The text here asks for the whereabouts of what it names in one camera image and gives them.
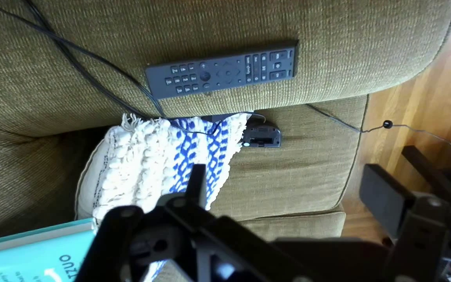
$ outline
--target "beige upholstery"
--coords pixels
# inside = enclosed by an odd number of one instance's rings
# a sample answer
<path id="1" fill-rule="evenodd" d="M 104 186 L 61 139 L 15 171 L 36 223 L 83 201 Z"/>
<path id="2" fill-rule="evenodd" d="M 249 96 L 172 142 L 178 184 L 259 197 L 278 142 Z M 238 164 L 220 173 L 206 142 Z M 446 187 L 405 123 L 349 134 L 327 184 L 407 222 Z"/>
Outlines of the beige upholstery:
<path id="1" fill-rule="evenodd" d="M 360 128 L 366 98 L 317 104 Z M 332 211 L 338 206 L 360 135 L 305 106 L 259 112 L 283 132 L 281 150 L 242 150 L 211 206 L 236 220 Z"/>
<path id="2" fill-rule="evenodd" d="M 0 236 L 70 222 L 87 156 L 76 135 L 0 146 Z"/>
<path id="3" fill-rule="evenodd" d="M 339 237 L 346 214 L 339 209 L 327 214 L 305 214 L 242 222 L 244 228 L 263 240 Z"/>
<path id="4" fill-rule="evenodd" d="M 147 63 L 299 40 L 294 81 L 162 101 L 169 117 L 275 109 L 375 93 L 422 71 L 451 26 L 451 0 L 36 2 L 56 32 L 142 81 Z M 28 16 L 18 2 L 0 5 Z M 79 56 L 115 95 L 155 115 L 125 79 Z M 103 99 L 45 37 L 0 15 L 0 129 L 29 137 L 109 126 Z"/>

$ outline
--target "remote control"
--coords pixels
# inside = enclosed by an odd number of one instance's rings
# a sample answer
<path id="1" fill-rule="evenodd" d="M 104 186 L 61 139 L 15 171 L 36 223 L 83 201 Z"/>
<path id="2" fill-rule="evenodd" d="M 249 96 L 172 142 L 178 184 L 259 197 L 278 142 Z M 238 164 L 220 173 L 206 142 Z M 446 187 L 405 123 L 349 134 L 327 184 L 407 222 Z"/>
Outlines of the remote control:
<path id="1" fill-rule="evenodd" d="M 148 67 L 155 99 L 267 84 L 294 77 L 295 43 L 249 54 Z"/>

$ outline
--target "couch armrest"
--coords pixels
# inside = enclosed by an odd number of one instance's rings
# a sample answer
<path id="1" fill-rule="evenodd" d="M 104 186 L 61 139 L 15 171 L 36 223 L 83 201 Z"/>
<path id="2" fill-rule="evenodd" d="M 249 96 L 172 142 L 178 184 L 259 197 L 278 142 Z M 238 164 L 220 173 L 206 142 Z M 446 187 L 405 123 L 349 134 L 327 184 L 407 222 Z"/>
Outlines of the couch armrest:
<path id="1" fill-rule="evenodd" d="M 18 2 L 1 5 L 26 16 Z M 148 63 L 299 40 L 294 81 L 164 99 L 167 117 L 274 109 L 375 93 L 421 73 L 451 27 L 451 0 L 61 0 L 37 2 L 37 7 L 59 35 L 140 81 Z M 120 98 L 145 114 L 156 114 L 125 79 L 83 56 L 79 59 Z M 114 124 L 119 117 L 120 110 L 100 98 L 53 43 L 0 15 L 0 129 L 42 137 Z"/>

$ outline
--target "blue and white blanket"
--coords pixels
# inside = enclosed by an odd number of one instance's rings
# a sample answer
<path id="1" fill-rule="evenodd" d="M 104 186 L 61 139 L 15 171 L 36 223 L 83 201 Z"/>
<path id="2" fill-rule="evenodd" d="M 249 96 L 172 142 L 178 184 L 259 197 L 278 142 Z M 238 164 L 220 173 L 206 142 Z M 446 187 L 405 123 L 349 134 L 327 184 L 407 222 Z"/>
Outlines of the blue and white blanket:
<path id="1" fill-rule="evenodd" d="M 140 121 L 125 115 L 92 153 L 76 190 L 78 218 L 101 223 L 108 211 L 139 206 L 148 214 L 159 197 L 186 190 L 194 164 L 206 165 L 206 209 L 228 178 L 250 115 L 213 124 L 200 118 Z M 151 281 L 161 264 L 153 264 Z"/>

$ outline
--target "black object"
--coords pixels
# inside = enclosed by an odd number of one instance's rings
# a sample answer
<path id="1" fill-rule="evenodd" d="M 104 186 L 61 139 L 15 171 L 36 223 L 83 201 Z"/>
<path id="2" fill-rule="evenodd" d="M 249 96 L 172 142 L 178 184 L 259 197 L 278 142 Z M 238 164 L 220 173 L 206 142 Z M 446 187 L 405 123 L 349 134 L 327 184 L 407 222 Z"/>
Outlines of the black object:
<path id="1" fill-rule="evenodd" d="M 189 96 L 294 77 L 295 41 L 274 49 L 148 67 L 147 84 L 156 99 Z"/>
<path id="2" fill-rule="evenodd" d="M 402 156 L 425 179 L 432 193 L 451 204 L 451 168 L 444 171 L 435 170 L 435 167 L 413 146 L 404 148 Z"/>
<path id="3" fill-rule="evenodd" d="M 280 148 L 281 131 L 274 124 L 259 120 L 250 120 L 241 140 L 242 148 Z"/>
<path id="4" fill-rule="evenodd" d="M 136 208 L 111 211 L 76 281 L 137 282 L 148 264 L 170 261 L 189 281 L 430 282 L 451 262 L 451 206 L 433 197 L 405 211 L 389 248 L 352 240 L 266 244 L 202 209 L 203 176 L 205 167 L 194 167 L 187 192 L 161 198 L 148 215 Z"/>
<path id="5" fill-rule="evenodd" d="M 360 200 L 391 239 L 397 239 L 415 203 L 415 197 L 377 165 L 364 167 Z"/>
<path id="6" fill-rule="evenodd" d="M 393 124 L 391 121 L 385 120 L 385 121 L 382 123 L 382 128 L 383 128 L 383 129 L 393 129 L 394 124 Z"/>

